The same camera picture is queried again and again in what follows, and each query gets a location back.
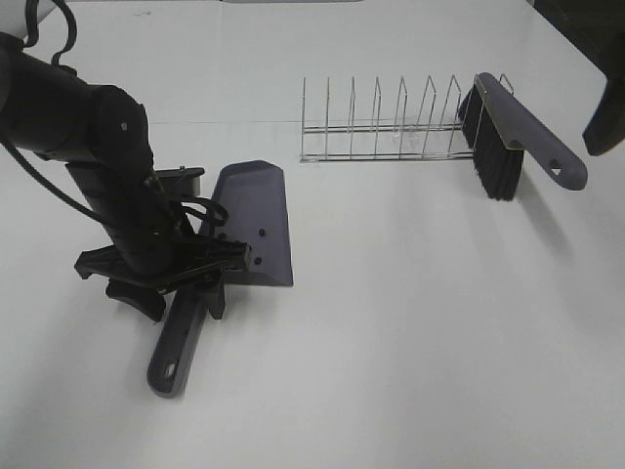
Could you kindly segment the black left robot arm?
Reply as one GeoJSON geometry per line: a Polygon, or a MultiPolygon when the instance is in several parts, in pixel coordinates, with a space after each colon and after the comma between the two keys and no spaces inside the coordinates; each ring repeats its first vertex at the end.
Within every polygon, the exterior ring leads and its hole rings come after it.
{"type": "Polygon", "coordinates": [[[153,320],[167,293],[195,286],[212,317],[225,309],[225,276],[249,264],[249,247],[197,233],[192,219],[223,226],[229,212],[200,193],[198,168],[158,170],[145,107],[123,89],[92,85],[58,57],[28,54],[39,39],[39,5],[26,36],[1,37],[1,143],[37,183],[98,222],[110,245],[81,253],[81,277],[108,281],[109,297],[153,320]]]}

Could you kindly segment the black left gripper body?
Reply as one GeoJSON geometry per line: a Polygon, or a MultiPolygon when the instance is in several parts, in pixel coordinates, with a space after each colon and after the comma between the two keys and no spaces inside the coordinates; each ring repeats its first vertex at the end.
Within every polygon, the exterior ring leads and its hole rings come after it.
{"type": "Polygon", "coordinates": [[[163,296],[192,286],[202,292],[202,283],[214,274],[245,273],[209,270],[198,263],[198,249],[194,237],[183,234],[173,238],[170,257],[161,258],[149,252],[138,266],[131,266],[115,246],[82,252],[74,269],[86,279],[98,275],[109,279],[106,295],[125,302],[154,321],[163,319],[165,302],[163,296]]]}

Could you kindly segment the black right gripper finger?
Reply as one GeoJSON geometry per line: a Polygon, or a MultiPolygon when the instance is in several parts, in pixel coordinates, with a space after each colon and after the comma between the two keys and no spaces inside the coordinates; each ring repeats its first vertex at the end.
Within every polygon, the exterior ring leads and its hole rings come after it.
{"type": "Polygon", "coordinates": [[[587,152],[602,155],[624,140],[624,30],[595,44],[589,60],[604,75],[604,91],[583,132],[587,152]]]}

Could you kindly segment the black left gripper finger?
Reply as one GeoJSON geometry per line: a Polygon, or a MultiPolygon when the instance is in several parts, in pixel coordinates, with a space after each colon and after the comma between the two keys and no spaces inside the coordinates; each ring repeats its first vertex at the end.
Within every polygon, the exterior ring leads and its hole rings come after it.
{"type": "Polygon", "coordinates": [[[209,270],[247,272],[251,261],[251,246],[227,236],[196,235],[198,263],[209,270]]]}
{"type": "Polygon", "coordinates": [[[211,318],[221,320],[226,308],[224,276],[222,274],[210,276],[202,283],[202,293],[211,318]]]}

